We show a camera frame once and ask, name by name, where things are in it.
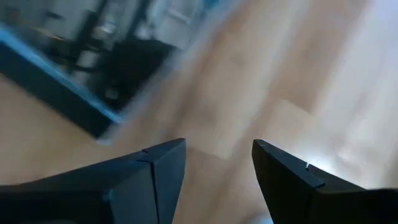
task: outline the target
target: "blurred background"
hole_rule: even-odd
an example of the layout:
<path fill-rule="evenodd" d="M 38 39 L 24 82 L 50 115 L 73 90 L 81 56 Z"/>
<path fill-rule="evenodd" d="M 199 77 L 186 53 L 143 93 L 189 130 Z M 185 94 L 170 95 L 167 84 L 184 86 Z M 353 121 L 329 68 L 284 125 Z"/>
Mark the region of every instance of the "blurred background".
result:
<path fill-rule="evenodd" d="M 10 32 L 123 111 L 137 99 L 127 91 L 131 86 L 99 84 L 106 78 L 81 69 L 95 54 L 65 59 L 55 44 L 76 37 L 86 10 L 98 7 L 91 2 L 3 0 L 0 11 Z M 90 38 L 99 41 L 92 47 L 106 52 L 129 37 L 131 13 L 121 11 L 132 9 L 131 2 L 115 0 L 104 9 L 109 13 L 93 29 Z M 148 6 L 153 14 L 132 39 L 173 49 L 148 72 L 167 75 L 139 92 L 145 97 L 107 141 L 0 76 L 0 183 L 39 179 L 182 137 L 187 167 L 174 223 L 244 223 L 267 213 L 251 160 L 253 139 L 365 188 L 398 187 L 398 2 L 164 2 Z M 46 19 L 36 17 L 43 8 L 51 9 Z M 125 29 L 115 28 L 123 27 L 120 15 L 130 16 Z M 49 41 L 43 27 L 56 38 Z"/>

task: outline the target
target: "wooden floor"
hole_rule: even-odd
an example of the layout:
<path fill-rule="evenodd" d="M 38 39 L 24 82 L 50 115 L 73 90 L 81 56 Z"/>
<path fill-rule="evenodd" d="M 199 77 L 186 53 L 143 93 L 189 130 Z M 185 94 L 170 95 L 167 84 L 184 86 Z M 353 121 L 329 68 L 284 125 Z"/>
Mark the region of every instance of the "wooden floor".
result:
<path fill-rule="evenodd" d="M 256 138 L 360 186 L 398 187 L 396 24 L 391 0 L 247 0 L 187 52 L 111 146 L 2 77 L 0 184 L 185 137 L 174 223 L 267 213 L 251 161 Z"/>

